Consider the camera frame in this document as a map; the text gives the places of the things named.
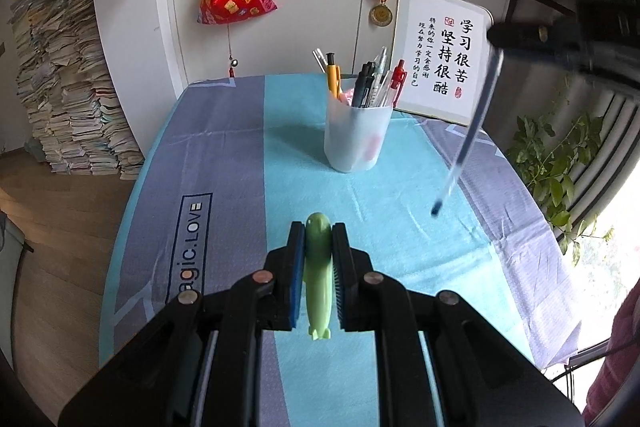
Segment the person's right hand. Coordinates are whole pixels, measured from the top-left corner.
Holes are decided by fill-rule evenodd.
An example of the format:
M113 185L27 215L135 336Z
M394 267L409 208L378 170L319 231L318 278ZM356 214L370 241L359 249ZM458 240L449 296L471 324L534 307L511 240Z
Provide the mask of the person's right hand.
M604 358L603 365L590 386L582 417L591 423L620 390L639 356L639 286L637 282L615 314L608 350L620 348Z

